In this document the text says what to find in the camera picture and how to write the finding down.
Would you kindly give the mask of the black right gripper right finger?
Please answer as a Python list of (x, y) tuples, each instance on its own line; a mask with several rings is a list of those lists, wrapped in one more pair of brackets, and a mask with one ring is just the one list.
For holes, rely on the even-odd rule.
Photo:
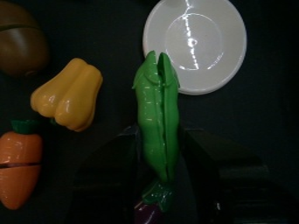
[(269, 179), (261, 159), (202, 129), (181, 131), (200, 224), (299, 224), (299, 200)]

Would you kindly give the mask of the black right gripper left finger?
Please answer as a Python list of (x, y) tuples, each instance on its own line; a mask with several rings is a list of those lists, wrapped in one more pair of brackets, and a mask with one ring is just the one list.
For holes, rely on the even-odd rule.
[(137, 130), (126, 128), (77, 169), (66, 224), (133, 224)]

